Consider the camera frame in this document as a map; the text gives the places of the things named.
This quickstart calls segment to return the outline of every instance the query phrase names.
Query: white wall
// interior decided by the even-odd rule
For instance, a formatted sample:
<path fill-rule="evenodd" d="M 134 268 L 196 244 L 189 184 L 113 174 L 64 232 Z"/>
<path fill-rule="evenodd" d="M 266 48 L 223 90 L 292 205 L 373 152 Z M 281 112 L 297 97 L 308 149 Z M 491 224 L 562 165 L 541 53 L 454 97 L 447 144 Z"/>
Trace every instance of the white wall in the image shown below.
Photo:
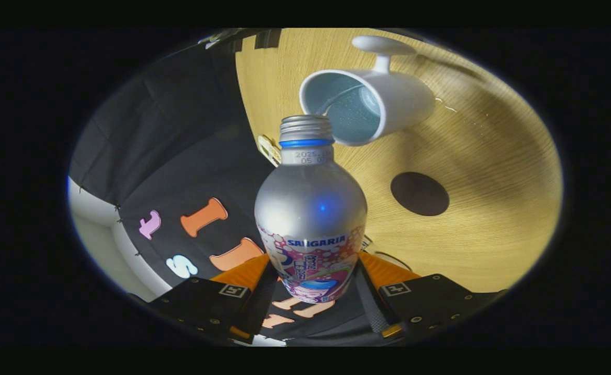
<path fill-rule="evenodd" d="M 72 219 L 87 253 L 105 275 L 120 288 L 136 294 L 144 301 L 153 301 L 157 297 L 125 262 L 113 238 L 111 228 L 93 223 L 76 213 L 72 214 Z"/>
<path fill-rule="evenodd" d="M 98 267 L 126 292 L 153 301 L 172 289 L 141 256 L 130 241 L 112 204 L 104 202 L 68 177 L 68 198 L 74 226 L 85 249 Z"/>

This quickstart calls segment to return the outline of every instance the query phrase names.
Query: orange letter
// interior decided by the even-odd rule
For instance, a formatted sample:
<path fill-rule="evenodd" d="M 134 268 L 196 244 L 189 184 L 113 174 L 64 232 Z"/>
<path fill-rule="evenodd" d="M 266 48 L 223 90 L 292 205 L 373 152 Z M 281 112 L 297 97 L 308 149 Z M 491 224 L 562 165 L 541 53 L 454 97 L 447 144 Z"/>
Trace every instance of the orange letter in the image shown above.
<path fill-rule="evenodd" d="M 303 316 L 304 318 L 312 318 L 315 314 L 319 314 L 325 309 L 331 308 L 336 303 L 336 301 L 326 302 L 324 304 L 315 304 L 314 306 L 310 306 L 307 309 L 299 309 L 294 311 L 294 314 L 298 316 Z"/>
<path fill-rule="evenodd" d="M 190 216 L 181 216 L 181 225 L 191 237 L 197 236 L 197 231 L 217 219 L 226 219 L 227 210 L 216 198 L 208 200 L 208 205 Z"/>
<path fill-rule="evenodd" d="M 285 318 L 284 316 L 269 314 L 269 318 L 264 319 L 262 323 L 262 327 L 264 328 L 273 328 L 282 323 L 294 323 L 292 319 Z"/>
<path fill-rule="evenodd" d="M 299 301 L 295 297 L 292 297 L 290 299 L 285 299 L 284 301 L 280 301 L 280 302 L 274 301 L 273 306 L 277 308 L 281 308 L 281 309 L 291 309 L 292 306 L 294 306 L 295 304 L 299 302 L 301 301 Z"/>
<path fill-rule="evenodd" d="M 241 240 L 241 244 L 237 247 L 225 252 L 225 254 L 222 255 L 212 255 L 208 257 L 208 259 L 210 259 L 211 263 L 213 263 L 218 270 L 229 271 L 232 268 L 262 254 L 262 249 L 255 245 L 251 239 L 245 237 Z"/>

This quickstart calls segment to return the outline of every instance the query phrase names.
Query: mug handle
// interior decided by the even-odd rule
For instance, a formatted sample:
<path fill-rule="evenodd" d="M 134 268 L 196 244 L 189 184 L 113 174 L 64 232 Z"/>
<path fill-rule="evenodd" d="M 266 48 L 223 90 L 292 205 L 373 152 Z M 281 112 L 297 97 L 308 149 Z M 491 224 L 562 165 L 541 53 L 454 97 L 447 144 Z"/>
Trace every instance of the mug handle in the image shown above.
<path fill-rule="evenodd" d="M 391 69 L 392 55 L 412 55 L 417 53 L 411 46 L 391 38 L 375 35 L 359 35 L 356 36 L 351 44 L 358 49 L 375 53 L 375 67 L 373 71 L 382 74 L 389 74 Z"/>

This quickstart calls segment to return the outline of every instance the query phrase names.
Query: dark hole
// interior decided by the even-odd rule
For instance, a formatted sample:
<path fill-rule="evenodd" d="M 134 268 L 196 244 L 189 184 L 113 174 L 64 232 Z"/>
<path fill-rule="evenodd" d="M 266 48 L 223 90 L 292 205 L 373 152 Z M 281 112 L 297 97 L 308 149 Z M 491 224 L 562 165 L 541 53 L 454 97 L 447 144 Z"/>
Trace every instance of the dark hole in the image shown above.
<path fill-rule="evenodd" d="M 243 51 L 243 40 L 234 40 L 232 42 L 232 52 L 241 52 Z"/>
<path fill-rule="evenodd" d="M 257 34 L 255 38 L 255 49 L 277 48 L 280 41 L 281 29 L 270 29 Z"/>
<path fill-rule="evenodd" d="M 391 193 L 401 206 L 422 216 L 437 216 L 449 207 L 444 187 L 420 173 L 406 172 L 393 178 Z"/>

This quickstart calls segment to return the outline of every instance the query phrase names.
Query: white mug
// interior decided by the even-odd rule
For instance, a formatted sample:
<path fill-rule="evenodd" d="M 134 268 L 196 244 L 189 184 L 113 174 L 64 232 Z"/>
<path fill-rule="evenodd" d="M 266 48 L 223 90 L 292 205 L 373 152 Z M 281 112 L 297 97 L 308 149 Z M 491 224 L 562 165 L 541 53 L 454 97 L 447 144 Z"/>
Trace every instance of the white mug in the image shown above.
<path fill-rule="evenodd" d="M 326 114 L 336 142 L 360 146 L 424 121 L 435 98 L 419 79 L 389 70 L 391 55 L 415 53 L 382 36 L 356 36 L 352 44 L 377 54 L 373 69 L 327 69 L 310 74 L 299 90 L 305 114 Z"/>

